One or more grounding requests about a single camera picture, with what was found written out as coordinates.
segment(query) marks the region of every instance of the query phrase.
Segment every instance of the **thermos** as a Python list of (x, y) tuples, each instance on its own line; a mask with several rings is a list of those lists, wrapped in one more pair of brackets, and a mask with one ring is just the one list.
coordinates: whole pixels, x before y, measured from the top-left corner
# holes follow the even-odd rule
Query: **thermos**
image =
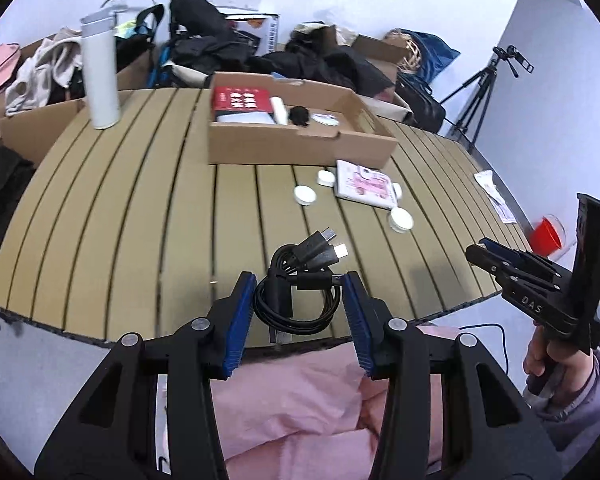
[(120, 120), (116, 80), (116, 9), (107, 7), (80, 20), (82, 79), (91, 125), (104, 130)]

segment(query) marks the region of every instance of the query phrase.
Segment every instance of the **tripod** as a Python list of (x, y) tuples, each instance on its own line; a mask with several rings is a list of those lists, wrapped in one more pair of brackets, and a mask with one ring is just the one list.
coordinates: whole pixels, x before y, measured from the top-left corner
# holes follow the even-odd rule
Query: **tripod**
[(524, 68), (530, 74), (534, 70), (534, 66), (529, 63), (523, 56), (520, 54), (517, 49), (513, 45), (509, 45), (506, 50), (500, 48), (499, 46), (493, 47), (493, 53), (496, 55), (489, 64), (480, 70), (479, 72), (472, 75), (469, 79), (467, 79), (464, 83), (462, 83), (457, 89), (455, 89), (451, 94), (446, 96), (440, 104), (445, 103), (449, 99), (451, 99), (454, 95), (456, 95), (459, 91), (467, 88), (469, 85), (474, 83), (476, 80), (478, 81), (478, 91), (474, 94), (469, 101), (469, 104), (465, 108), (462, 115), (453, 123), (452, 121), (448, 121), (452, 124), (451, 132), (452, 136), (464, 137), (468, 140), (466, 133), (469, 130), (469, 124), (471, 124), (474, 119), (478, 108), (482, 101), (484, 101), (484, 106), (482, 107), (482, 113), (480, 114), (480, 120), (478, 120), (478, 126), (475, 129), (474, 138), (469, 142), (468, 152), (471, 153), (475, 147), (475, 141), (478, 139), (478, 134), (480, 134), (480, 129), (482, 128), (482, 122), (484, 121), (484, 117), (487, 113), (487, 107), (489, 106), (489, 102), (491, 101), (491, 94), (493, 93), (493, 85), (496, 83), (496, 76), (498, 75), (498, 63), (503, 60), (509, 64), (509, 68), (513, 73), (513, 77), (519, 78), (520, 75), (513, 68), (513, 65), (510, 62), (510, 59), (514, 58), (522, 68)]

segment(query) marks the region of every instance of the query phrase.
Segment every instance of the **black suitcase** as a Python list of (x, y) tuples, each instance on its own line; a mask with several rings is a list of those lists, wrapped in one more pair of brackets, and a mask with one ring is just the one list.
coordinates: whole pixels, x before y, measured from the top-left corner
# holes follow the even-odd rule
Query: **black suitcase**
[(411, 126), (436, 134), (445, 120), (444, 107), (431, 95), (431, 88), (419, 77), (399, 73), (395, 92), (413, 111)]

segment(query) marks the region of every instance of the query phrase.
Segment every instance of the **metal bolt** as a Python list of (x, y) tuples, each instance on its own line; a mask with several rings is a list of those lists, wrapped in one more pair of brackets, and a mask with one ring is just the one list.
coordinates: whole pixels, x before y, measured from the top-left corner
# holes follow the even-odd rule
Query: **metal bolt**
[(128, 333), (122, 336), (120, 342), (122, 346), (133, 346), (139, 341), (138, 334)]
[(464, 346), (476, 346), (478, 344), (478, 338), (473, 334), (460, 334), (460, 342)]
[(400, 330), (407, 328), (407, 322), (400, 317), (392, 317), (389, 320), (389, 328), (399, 332)]
[(206, 330), (211, 326), (209, 320), (206, 317), (197, 317), (191, 322), (191, 328), (193, 330)]

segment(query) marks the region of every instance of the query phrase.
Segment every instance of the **purple sleeve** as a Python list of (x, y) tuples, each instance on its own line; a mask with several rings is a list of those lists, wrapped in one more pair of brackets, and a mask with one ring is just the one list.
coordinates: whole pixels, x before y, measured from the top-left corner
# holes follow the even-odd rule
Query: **purple sleeve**
[(523, 397), (540, 418), (566, 474), (589, 450), (600, 434), (600, 350), (593, 351), (593, 371), (578, 397), (566, 408), (552, 408), (549, 400), (564, 369), (558, 365), (539, 396), (525, 389)]

